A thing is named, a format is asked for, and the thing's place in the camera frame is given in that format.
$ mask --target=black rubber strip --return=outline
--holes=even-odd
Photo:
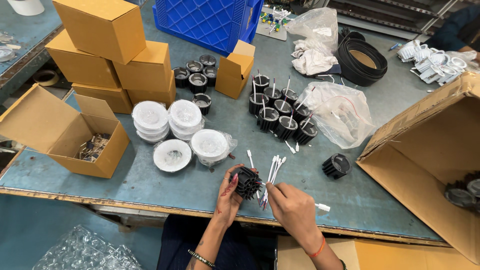
[[[334,56],[337,58],[342,68],[342,75],[346,79],[360,86],[371,86],[383,78],[387,72],[387,59],[372,45],[361,39],[353,38],[358,37],[354,33],[351,32],[343,39]],[[368,56],[376,68],[360,62],[350,53],[351,50],[359,51]]]

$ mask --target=hand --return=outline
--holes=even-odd
[[[315,254],[323,241],[315,222],[312,196],[286,183],[266,184],[273,216],[308,254]]]
[[[224,230],[232,225],[235,216],[242,202],[242,197],[235,192],[238,185],[238,175],[234,175],[232,182],[228,182],[230,174],[234,169],[243,167],[244,164],[238,164],[225,172],[224,179],[218,191],[216,208],[213,213],[212,221],[217,222]]]

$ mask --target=woman's left hand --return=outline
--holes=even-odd
[[[218,191],[215,212],[212,221],[218,222],[225,230],[232,225],[235,216],[242,202],[242,197],[235,192],[238,185],[238,175],[234,175],[231,182],[228,181],[230,174],[234,169],[243,167],[244,164],[238,164],[225,172],[224,179]]]

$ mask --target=tattoo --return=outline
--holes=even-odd
[[[197,262],[197,258],[193,257],[190,259],[190,262],[187,265],[186,270],[195,270],[195,263]]]
[[[230,190],[233,188],[233,185],[238,181],[238,178],[235,179],[233,178],[232,182],[227,186],[227,188],[223,191],[223,193],[220,195],[221,197],[227,195],[227,192],[230,192]]]

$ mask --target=person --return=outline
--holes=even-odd
[[[235,192],[238,164],[225,172],[211,219],[169,215],[164,224],[157,270],[260,270],[240,224],[234,221],[242,203]],[[315,202],[294,186],[266,184],[273,216],[310,256],[317,270],[347,269],[325,243],[315,223]]]
[[[444,51],[476,51],[480,61],[480,4],[458,10],[450,15],[425,44]]]

